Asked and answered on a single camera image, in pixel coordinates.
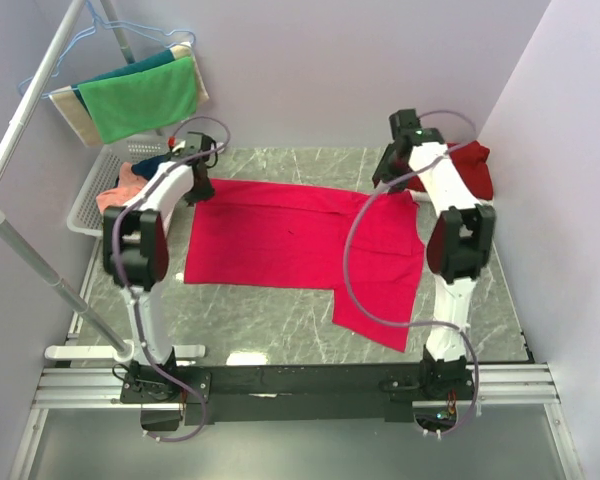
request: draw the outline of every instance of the red cloth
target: red cloth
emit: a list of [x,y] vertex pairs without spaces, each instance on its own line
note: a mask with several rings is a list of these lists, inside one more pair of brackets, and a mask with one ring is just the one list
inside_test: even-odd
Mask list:
[[[215,197],[196,206],[185,283],[333,290],[335,324],[404,351],[408,330],[369,320],[343,282],[344,242],[368,195],[234,180],[214,180],[214,187]],[[396,322],[411,318],[422,272],[416,214],[408,193],[381,196],[351,249],[351,279],[360,301]]]
[[[464,148],[451,152],[451,161],[458,170],[460,177],[474,197],[482,200],[493,199],[493,184],[487,158],[490,150],[478,142],[471,142]],[[418,177],[414,177],[407,183],[409,190],[424,192],[424,185]]]

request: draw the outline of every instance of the white support bracket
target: white support bracket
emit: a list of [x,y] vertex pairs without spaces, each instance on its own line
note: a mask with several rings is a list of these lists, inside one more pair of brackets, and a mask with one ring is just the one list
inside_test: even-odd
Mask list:
[[[176,360],[194,360],[206,354],[204,345],[176,345],[173,347]],[[54,362],[74,362],[90,360],[120,361],[116,351],[109,345],[52,345],[47,347],[44,358]]]

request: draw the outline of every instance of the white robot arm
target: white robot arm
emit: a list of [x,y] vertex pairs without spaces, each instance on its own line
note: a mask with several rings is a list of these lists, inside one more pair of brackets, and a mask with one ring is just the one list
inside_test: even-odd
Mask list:
[[[147,185],[125,204],[132,204],[146,196],[142,205],[125,217],[120,238],[125,271],[132,283],[130,290],[122,288],[121,293],[131,320],[133,360],[141,365],[149,365],[150,362],[140,345],[132,293],[138,299],[139,321],[149,352],[159,365],[163,365],[173,356],[173,343],[167,335],[162,312],[162,280],[169,261],[165,230],[180,199],[184,197],[189,203],[196,203],[208,200],[214,194],[204,161],[175,165],[180,158],[209,150],[212,143],[213,140],[206,135],[188,133],[185,141],[172,146],[171,159],[162,162]],[[159,181],[167,170],[170,170],[169,174]],[[109,207],[105,210],[103,235],[104,267],[120,286],[112,257],[112,234],[113,223],[123,209]]]
[[[373,177],[374,183],[388,182],[412,170],[420,170],[439,156],[444,156],[447,145],[435,129],[423,129],[413,110],[401,110],[391,116],[395,142],[387,148]],[[206,148],[200,134],[190,133],[186,142],[174,149],[174,154],[191,155]],[[138,194],[148,191],[160,174],[172,168],[173,161],[160,165],[154,179]],[[126,272],[133,283],[133,291],[139,298],[143,330],[149,351],[154,359],[163,364],[173,356],[162,316],[161,280],[168,264],[166,235],[162,220],[167,218],[176,203],[184,196],[191,203],[213,196],[213,188],[206,176],[204,162],[195,166],[181,165],[163,179],[153,193],[125,218],[121,243]],[[467,189],[451,159],[446,156],[433,168],[419,174],[433,203],[438,222],[427,245],[427,261],[435,274],[436,295],[434,319],[452,323],[461,329],[468,328],[469,306],[476,279],[489,258],[495,214],[492,207],[482,206]],[[404,190],[406,185],[391,191]],[[122,207],[111,207],[104,215],[104,263],[105,269],[114,276],[111,231],[115,218]],[[127,240],[125,234],[141,232],[139,241]],[[131,319],[134,360],[148,365],[136,329],[135,311],[127,289],[122,294]],[[466,362],[465,346],[460,336],[444,327],[433,327],[425,346],[424,355],[433,363],[450,365]]]
[[[422,128],[415,110],[400,110],[389,120],[394,143],[387,147],[373,181],[388,183],[409,171],[420,171],[418,177],[438,219],[427,242],[427,262],[436,285],[434,320],[465,330],[476,280],[489,259],[495,211],[467,189],[446,154],[442,136],[436,129]],[[438,157],[443,159],[421,171]],[[390,193],[405,188],[400,184]],[[445,327],[432,328],[424,355],[433,363],[466,361],[462,338]]]

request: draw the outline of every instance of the green towel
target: green towel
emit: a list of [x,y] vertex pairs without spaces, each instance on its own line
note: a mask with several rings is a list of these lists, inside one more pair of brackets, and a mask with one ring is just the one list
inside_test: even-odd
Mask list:
[[104,143],[176,123],[191,116],[198,103],[191,57],[78,89]]
[[[92,79],[81,83],[97,82],[98,80],[104,80],[105,78],[124,77],[125,75],[132,75],[138,72],[145,72],[147,70],[151,70],[152,68],[160,67],[162,65],[166,65],[167,63],[171,63],[174,60],[175,58],[173,58],[173,52],[171,52],[171,50],[165,50],[164,52],[151,55],[149,58],[145,58],[144,60],[140,60],[139,62],[134,62],[129,65],[125,65],[122,68],[118,68],[111,72],[103,73],[102,75],[98,75],[97,77],[93,77]],[[77,89],[78,85],[71,85],[71,87]],[[76,97],[78,97],[80,103],[84,105],[84,108],[87,108],[87,106],[84,103],[84,100],[82,99],[82,95],[80,94],[80,89],[77,89]]]

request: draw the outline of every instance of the floor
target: floor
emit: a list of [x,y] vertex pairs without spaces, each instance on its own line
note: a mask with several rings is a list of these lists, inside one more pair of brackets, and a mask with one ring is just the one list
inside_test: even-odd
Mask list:
[[[234,149],[211,170],[216,178],[328,186],[370,192],[381,149]],[[224,364],[232,353],[266,356],[268,363],[363,363],[419,361],[428,328],[412,329],[405,353],[375,344],[331,323],[330,292],[261,287],[183,284],[194,209],[174,211],[168,242],[171,256],[163,295],[167,328],[175,344],[204,344],[201,364]],[[426,241],[435,225],[430,204],[422,204],[418,232]],[[93,308],[123,337],[130,337],[118,289],[96,262],[90,294]],[[413,320],[431,319],[433,276],[424,267]],[[470,337],[479,360],[528,359],[515,310],[495,250],[472,299]],[[84,325],[82,345],[102,344]]]
[[143,437],[135,410],[52,410],[32,479],[564,480],[541,405],[486,406],[442,442],[382,420],[238,422]]

